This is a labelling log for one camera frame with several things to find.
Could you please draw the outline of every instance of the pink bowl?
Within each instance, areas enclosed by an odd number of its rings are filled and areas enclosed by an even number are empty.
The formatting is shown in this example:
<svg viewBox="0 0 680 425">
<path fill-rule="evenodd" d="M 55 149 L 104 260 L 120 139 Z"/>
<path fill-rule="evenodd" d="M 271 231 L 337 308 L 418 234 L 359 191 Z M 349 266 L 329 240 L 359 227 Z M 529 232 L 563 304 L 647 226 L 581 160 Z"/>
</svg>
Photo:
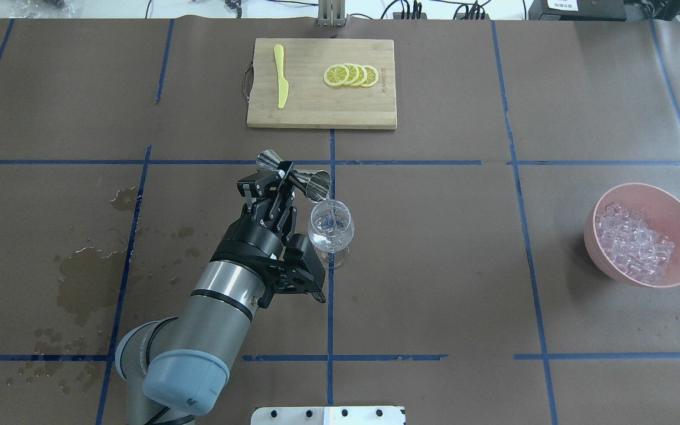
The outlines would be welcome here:
<svg viewBox="0 0 680 425">
<path fill-rule="evenodd" d="M 638 282 L 626 276 L 602 251 L 600 240 L 594 231 L 594 218 L 599 210 L 604 210 L 610 204 L 620 204 L 628 209 L 645 210 L 650 217 L 651 228 L 667 236 L 668 240 L 675 245 L 666 276 L 657 285 L 647 285 L 647 283 Z M 680 285 L 680 201 L 663 189 L 644 183 L 626 183 L 615 186 L 602 195 L 589 214 L 584 226 L 584 245 L 594 264 L 618 282 L 653 288 L 677 287 Z"/>
</svg>

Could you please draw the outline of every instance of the white mounting plate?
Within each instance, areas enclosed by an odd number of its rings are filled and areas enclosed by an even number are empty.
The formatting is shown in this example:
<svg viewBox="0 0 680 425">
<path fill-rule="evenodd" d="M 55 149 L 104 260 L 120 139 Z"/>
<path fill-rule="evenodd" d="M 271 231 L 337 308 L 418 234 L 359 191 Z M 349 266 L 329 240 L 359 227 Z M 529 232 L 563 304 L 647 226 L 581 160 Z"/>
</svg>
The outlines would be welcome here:
<svg viewBox="0 0 680 425">
<path fill-rule="evenodd" d="M 251 425 L 406 425 L 405 411 L 406 408 L 399 406 L 259 408 L 251 415 Z"/>
</svg>

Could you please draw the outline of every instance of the ice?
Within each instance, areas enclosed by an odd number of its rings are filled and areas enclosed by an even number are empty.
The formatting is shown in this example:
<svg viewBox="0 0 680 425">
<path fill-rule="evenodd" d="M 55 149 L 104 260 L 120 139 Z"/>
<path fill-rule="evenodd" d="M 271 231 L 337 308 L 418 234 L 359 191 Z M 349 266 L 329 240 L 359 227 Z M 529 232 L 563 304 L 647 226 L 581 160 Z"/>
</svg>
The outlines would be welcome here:
<svg viewBox="0 0 680 425">
<path fill-rule="evenodd" d="M 675 245 L 650 228 L 645 210 L 610 204 L 594 225 L 603 252 L 626 276 L 648 285 L 665 277 Z"/>
</svg>

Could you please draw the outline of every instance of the clear drinking glass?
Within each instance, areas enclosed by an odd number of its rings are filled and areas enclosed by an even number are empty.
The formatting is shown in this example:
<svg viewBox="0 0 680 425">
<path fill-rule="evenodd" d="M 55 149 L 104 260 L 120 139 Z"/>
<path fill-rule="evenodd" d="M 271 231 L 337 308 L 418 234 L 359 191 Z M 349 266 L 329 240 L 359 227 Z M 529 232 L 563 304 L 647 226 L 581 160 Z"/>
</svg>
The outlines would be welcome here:
<svg viewBox="0 0 680 425">
<path fill-rule="evenodd" d="M 348 257 L 348 244 L 353 240 L 355 228 L 351 211 L 343 202 L 328 199 L 313 206 L 308 220 L 311 243 L 322 253 L 322 260 L 329 264 L 329 254 L 334 255 L 337 269 Z"/>
</svg>

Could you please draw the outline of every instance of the cutting board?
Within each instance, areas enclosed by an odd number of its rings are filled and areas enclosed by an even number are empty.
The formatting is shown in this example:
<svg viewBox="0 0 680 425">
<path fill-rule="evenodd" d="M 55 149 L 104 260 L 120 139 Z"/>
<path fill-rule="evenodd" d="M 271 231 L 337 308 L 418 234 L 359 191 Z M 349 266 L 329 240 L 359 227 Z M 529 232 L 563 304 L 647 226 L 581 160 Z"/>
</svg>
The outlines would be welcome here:
<svg viewBox="0 0 680 425">
<path fill-rule="evenodd" d="M 287 103 L 277 108 L 274 46 L 285 48 Z M 369 88 L 329 87 L 324 71 L 351 62 L 371 65 L 380 80 Z M 256 38 L 249 127 L 278 129 L 385 129 L 397 127 L 395 53 L 392 40 Z"/>
</svg>

